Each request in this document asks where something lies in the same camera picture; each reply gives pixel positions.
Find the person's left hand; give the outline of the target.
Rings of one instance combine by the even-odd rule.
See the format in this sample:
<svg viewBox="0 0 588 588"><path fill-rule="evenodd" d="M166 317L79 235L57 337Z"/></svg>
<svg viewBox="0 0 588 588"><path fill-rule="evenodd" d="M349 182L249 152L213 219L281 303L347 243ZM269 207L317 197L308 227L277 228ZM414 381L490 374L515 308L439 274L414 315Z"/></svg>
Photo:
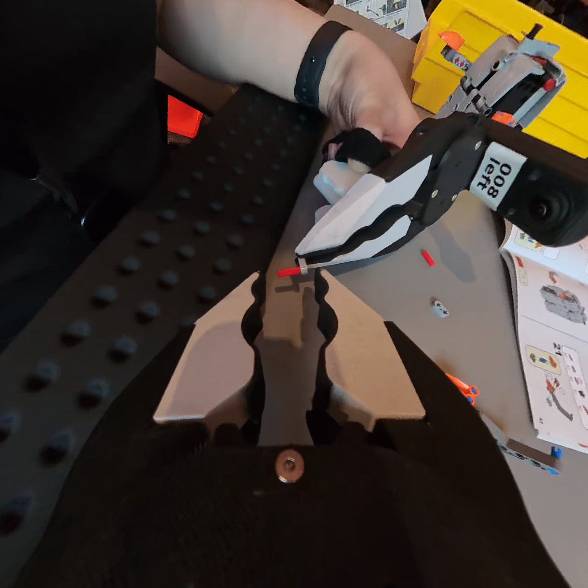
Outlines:
<svg viewBox="0 0 588 588"><path fill-rule="evenodd" d="M364 128L399 148L420 123L392 61L372 40L354 31L342 34L327 57L319 108L335 134Z"/></svg>

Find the open white instruction booklet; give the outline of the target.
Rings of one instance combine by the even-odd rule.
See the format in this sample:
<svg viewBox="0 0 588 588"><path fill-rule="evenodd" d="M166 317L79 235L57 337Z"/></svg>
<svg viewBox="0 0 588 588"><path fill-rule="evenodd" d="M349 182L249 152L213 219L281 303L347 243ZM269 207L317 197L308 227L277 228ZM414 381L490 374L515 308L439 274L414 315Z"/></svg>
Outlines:
<svg viewBox="0 0 588 588"><path fill-rule="evenodd" d="M587 453L587 239L548 247L506 221L518 348L537 438Z"/></svg>

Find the grey beam with orange claws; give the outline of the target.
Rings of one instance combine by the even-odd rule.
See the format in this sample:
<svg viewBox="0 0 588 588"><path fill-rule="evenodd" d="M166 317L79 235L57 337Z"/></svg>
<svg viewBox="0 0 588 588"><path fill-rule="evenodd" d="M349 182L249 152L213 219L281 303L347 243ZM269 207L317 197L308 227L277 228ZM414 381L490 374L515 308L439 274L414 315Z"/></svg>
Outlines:
<svg viewBox="0 0 588 588"><path fill-rule="evenodd" d="M468 400L471 406L474 407L478 416L492 435L496 445L504 455L516 458L544 472L556 476L560 475L560 462L563 454L561 449L553 446L551 451L546 453L508 437L491 419L483 415L476 408L476 399L479 396L479 390L476 386L470 386L448 373L446 373L446 376L466 400Z"/></svg>

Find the grey toy robot model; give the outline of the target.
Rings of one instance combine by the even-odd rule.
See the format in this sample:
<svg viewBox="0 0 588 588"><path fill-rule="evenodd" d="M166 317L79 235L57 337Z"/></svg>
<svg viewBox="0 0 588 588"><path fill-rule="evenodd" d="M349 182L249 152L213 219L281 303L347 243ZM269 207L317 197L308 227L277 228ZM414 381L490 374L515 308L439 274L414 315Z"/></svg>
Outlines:
<svg viewBox="0 0 588 588"><path fill-rule="evenodd" d="M511 128L527 128L561 92L568 77L554 57L560 47L539 40L536 24L522 40L502 35L475 61L461 52L465 40L454 31L439 33L443 58L463 72L459 85L435 115L478 114Z"/></svg>

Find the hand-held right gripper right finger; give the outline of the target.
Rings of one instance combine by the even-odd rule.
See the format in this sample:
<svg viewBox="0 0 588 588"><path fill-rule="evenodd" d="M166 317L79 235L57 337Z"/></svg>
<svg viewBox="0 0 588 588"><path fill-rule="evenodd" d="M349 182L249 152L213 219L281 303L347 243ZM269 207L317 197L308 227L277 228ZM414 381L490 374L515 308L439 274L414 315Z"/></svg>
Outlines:
<svg viewBox="0 0 588 588"><path fill-rule="evenodd" d="M348 423L371 433L380 421L424 419L385 320L325 269L315 270L314 294L324 342L309 410L313 444L334 443Z"/></svg>

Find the yellow plastic bin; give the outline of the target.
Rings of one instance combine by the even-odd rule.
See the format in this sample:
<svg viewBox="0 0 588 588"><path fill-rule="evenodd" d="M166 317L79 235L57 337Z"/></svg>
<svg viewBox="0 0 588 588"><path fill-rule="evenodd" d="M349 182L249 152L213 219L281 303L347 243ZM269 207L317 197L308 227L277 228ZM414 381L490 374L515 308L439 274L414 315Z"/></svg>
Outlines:
<svg viewBox="0 0 588 588"><path fill-rule="evenodd" d="M526 133L587 158L587 39L518 1L441 1L420 35L413 59L414 104L436 114L464 74L446 62L439 33L458 33L461 52L471 61L502 35L521 39L533 25L537 37L560 47L555 59L568 81Z"/></svg>

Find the person's left forearm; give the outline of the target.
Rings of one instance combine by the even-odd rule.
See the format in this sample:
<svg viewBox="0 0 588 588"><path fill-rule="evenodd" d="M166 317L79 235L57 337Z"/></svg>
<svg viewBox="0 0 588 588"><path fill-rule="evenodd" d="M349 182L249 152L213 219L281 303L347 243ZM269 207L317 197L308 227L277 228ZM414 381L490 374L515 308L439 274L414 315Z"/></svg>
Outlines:
<svg viewBox="0 0 588 588"><path fill-rule="evenodd" d="M305 52L326 19L296 1L157 1L157 44L188 70L295 101Z"/></svg>

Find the grey desk with wooden edge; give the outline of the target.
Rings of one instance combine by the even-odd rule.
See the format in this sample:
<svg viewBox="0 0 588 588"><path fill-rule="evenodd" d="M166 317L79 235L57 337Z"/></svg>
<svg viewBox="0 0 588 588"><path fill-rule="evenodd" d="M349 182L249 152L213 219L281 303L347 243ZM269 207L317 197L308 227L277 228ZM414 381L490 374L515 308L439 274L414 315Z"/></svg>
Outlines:
<svg viewBox="0 0 588 588"><path fill-rule="evenodd" d="M258 339L267 374L262 445L309 442L319 347L318 305L312 275L276 277L291 260L322 201L312 185L318 158L268 271L263 333ZM394 322L450 374L479 387L476 406L508 437L542 452L536 438L514 328L511 283L498 247L498 220L473 196L462 193L446 215L397 253L375 262L332 270L336 279L384 319ZM436 262L429 267L421 250ZM439 300L449 311L431 310ZM549 555L572 587L587 587L587 455L565 449L556 476L505 457Z"/></svg>

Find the hanging printed paper sheets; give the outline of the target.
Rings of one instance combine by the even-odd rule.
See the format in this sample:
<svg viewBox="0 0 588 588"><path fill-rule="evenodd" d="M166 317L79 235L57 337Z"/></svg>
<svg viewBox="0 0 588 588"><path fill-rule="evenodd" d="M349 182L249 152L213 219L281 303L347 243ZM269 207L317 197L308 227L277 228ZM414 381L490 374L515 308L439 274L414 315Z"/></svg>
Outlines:
<svg viewBox="0 0 588 588"><path fill-rule="evenodd" d="M334 4L409 40L421 33L428 21L422 1L334 1Z"/></svg>

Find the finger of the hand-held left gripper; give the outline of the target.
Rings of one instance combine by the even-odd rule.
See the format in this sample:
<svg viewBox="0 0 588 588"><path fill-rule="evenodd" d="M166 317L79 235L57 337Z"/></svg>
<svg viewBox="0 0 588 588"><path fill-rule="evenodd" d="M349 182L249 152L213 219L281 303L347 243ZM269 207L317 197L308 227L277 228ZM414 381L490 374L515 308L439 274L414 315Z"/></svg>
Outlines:
<svg viewBox="0 0 588 588"><path fill-rule="evenodd" d="M388 208L406 204L424 182L432 158L432 155L428 155L389 182L371 173L363 175L315 223L296 247L295 254L306 258L315 252L342 246L357 231L370 226Z"/></svg>
<svg viewBox="0 0 588 588"><path fill-rule="evenodd" d="M407 237L412 229L419 224L408 215L397 215L391 219L392 223L377 222L371 227L363 227L338 246L333 252L320 252L311 259L311 254L305 258L308 269L326 268L327 266L371 259L383 252L387 247L398 244Z"/></svg>

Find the black perforated panel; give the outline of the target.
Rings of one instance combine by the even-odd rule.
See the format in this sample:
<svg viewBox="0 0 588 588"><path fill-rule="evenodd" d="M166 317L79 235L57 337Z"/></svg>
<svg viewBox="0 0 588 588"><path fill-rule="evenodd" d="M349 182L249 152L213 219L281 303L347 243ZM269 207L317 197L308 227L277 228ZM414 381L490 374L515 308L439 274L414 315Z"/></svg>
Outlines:
<svg viewBox="0 0 588 588"><path fill-rule="evenodd" d="M241 87L1 355L1 587L12 587L111 402L268 270L326 119Z"/></svg>

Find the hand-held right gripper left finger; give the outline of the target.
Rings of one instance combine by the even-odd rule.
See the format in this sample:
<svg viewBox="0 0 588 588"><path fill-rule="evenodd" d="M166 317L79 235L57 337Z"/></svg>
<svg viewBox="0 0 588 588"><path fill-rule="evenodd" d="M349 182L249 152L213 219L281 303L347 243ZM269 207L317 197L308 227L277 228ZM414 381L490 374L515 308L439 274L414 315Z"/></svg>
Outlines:
<svg viewBox="0 0 588 588"><path fill-rule="evenodd" d="M195 321L156 423L203 423L212 435L231 424L246 444L259 443L266 385L256 339L265 300L265 275L254 272Z"/></svg>

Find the black wristband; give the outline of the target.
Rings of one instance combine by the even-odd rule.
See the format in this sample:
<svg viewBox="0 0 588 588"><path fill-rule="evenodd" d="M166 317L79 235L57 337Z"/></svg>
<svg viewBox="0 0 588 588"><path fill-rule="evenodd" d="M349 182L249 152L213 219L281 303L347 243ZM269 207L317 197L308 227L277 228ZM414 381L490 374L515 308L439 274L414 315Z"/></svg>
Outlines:
<svg viewBox="0 0 588 588"><path fill-rule="evenodd" d="M319 87L327 58L339 38L352 29L337 21L326 21L311 39L296 76L293 95L304 107L319 109Z"/></svg>

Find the orange object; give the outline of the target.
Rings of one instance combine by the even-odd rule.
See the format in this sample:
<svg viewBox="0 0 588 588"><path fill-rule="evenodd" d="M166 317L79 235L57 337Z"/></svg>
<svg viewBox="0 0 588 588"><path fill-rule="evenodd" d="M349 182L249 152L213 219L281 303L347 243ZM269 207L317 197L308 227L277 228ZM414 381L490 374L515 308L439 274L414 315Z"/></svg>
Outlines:
<svg viewBox="0 0 588 588"><path fill-rule="evenodd" d="M188 139L197 136L203 113L187 103L168 95L167 130Z"/></svg>

